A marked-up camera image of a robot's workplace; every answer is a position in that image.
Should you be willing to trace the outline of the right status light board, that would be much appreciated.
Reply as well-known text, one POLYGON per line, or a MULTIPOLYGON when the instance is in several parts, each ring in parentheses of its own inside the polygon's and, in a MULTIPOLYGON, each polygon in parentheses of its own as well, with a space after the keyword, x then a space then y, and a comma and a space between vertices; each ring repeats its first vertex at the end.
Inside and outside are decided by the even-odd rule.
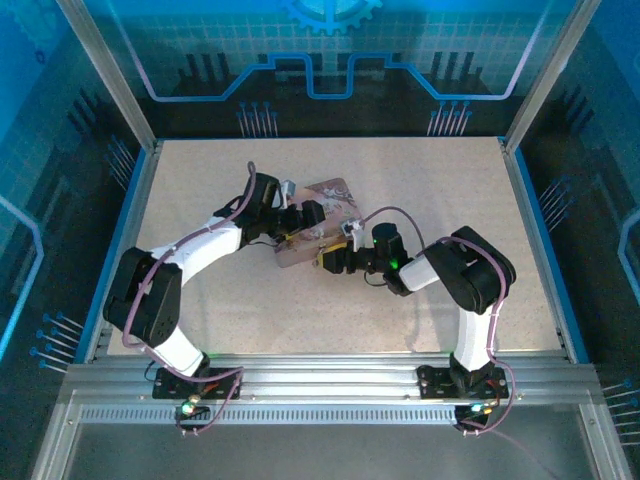
POLYGON ((479 428, 487 425, 493 407, 487 403, 473 403, 455 407, 455 419, 464 427, 472 427, 478 424, 479 428))

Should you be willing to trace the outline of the pink illustrated diary book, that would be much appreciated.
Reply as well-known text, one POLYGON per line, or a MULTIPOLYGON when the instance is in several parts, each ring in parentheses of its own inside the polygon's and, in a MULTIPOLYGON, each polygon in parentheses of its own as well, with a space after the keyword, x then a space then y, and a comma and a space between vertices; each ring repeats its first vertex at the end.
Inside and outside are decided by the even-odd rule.
POLYGON ((306 187, 285 181, 281 187, 284 205, 294 205, 303 217, 303 227, 286 233, 275 247, 281 268, 314 260, 321 250, 346 242, 342 226, 362 219, 360 209, 343 178, 324 180, 306 187))

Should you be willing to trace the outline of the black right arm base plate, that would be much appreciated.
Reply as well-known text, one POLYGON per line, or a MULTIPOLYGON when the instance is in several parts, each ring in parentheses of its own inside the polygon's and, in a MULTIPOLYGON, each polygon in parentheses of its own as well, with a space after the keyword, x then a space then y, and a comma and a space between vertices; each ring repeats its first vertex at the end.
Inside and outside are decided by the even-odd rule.
POLYGON ((505 372, 492 363, 472 372, 462 367, 433 367, 422 365, 416 369, 420 398, 486 400, 507 399, 509 388, 505 372))

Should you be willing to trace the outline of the aluminium left corner post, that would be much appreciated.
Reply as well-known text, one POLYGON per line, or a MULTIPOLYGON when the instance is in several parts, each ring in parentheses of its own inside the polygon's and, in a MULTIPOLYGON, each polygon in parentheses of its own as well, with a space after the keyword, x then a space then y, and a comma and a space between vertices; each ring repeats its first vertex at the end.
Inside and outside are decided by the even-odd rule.
POLYGON ((153 153, 156 137, 83 0, 55 0, 140 146, 153 153))

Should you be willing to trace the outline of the aluminium right corner post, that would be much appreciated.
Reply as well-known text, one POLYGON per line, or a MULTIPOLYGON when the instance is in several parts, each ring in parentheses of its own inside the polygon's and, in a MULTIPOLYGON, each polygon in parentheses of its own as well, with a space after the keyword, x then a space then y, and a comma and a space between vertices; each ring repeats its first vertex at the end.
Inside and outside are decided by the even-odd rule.
POLYGON ((547 56, 502 141, 502 151, 505 156, 515 155, 515 151, 536 119, 560 74, 566 68, 601 1, 575 1, 572 11, 560 29, 551 53, 547 56))

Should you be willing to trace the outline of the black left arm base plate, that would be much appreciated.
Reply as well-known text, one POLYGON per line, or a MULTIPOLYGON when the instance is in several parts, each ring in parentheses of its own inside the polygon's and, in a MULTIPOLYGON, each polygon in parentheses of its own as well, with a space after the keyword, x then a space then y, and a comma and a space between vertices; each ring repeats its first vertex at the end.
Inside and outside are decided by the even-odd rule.
POLYGON ((199 395, 203 400, 224 400, 235 380, 234 375, 215 382, 192 382, 176 377, 165 368, 155 374, 152 398, 160 400, 187 400, 199 395))

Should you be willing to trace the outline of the left status light board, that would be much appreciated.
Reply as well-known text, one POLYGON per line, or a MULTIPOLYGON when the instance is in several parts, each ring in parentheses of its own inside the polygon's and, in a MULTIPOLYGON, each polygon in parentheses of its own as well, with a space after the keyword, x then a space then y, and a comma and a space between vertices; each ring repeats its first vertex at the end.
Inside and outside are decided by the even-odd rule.
POLYGON ((210 409, 201 404, 198 396, 191 396, 177 408, 176 421, 181 423, 188 420, 202 420, 209 412, 210 409))

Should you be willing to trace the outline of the aluminium left side rail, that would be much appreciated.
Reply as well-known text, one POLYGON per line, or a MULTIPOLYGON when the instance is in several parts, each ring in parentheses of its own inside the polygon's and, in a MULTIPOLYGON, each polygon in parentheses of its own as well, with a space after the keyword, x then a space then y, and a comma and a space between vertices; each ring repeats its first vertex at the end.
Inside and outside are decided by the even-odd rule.
POLYGON ((77 364, 94 360, 102 332, 103 306, 121 255, 138 238, 162 147, 163 141, 158 141, 151 153, 142 150, 136 161, 76 350, 77 364))

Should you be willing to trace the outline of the status light board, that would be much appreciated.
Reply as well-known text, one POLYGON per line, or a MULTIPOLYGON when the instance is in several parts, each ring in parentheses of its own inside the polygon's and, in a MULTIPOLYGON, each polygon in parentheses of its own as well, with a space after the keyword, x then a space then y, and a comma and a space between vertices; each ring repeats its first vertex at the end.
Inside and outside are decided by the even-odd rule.
POLYGON ((191 396, 177 408, 176 421, 181 423, 188 420, 202 420, 209 412, 210 409, 201 404, 198 396, 191 396))
POLYGON ((473 403, 455 407, 455 419, 464 427, 472 427, 478 424, 479 428, 487 425, 493 407, 487 403, 473 403))

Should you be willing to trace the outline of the aluminium corner post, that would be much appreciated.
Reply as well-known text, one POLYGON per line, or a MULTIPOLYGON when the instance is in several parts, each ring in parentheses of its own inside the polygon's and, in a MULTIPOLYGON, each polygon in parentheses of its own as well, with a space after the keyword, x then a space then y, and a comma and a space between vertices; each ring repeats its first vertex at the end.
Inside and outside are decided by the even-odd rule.
POLYGON ((83 0, 55 0, 140 146, 153 153, 156 137, 83 0))
POLYGON ((536 119, 560 74, 566 68, 601 1, 575 1, 572 11, 560 29, 551 53, 547 56, 502 141, 502 151, 505 156, 515 155, 515 151, 536 119))

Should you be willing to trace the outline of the aluminium right side rail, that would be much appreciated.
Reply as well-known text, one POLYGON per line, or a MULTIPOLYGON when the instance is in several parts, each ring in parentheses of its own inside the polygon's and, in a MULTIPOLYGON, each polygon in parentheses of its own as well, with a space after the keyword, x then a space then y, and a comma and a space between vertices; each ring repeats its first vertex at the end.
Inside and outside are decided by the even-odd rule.
POLYGON ((504 136, 497 139, 561 347, 571 363, 589 364, 591 359, 524 157, 519 148, 514 152, 507 149, 504 136))

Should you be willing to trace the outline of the aluminium front frame beam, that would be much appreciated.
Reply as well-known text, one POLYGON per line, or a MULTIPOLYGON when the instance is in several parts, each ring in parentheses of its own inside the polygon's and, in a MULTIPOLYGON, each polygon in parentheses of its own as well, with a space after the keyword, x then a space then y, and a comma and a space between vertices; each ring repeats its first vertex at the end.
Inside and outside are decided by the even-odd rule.
MULTIPOLYGON (((591 364, 573 364, 559 351, 508 352, 509 391, 521 405, 601 404, 604 401, 591 364)), ((68 368, 58 401, 75 404, 151 403, 151 384, 143 377, 140 355, 108 355, 68 368)), ((242 404, 417 404, 416 370, 446 367, 445 354, 237 354, 219 355, 212 366, 244 369, 242 404)))

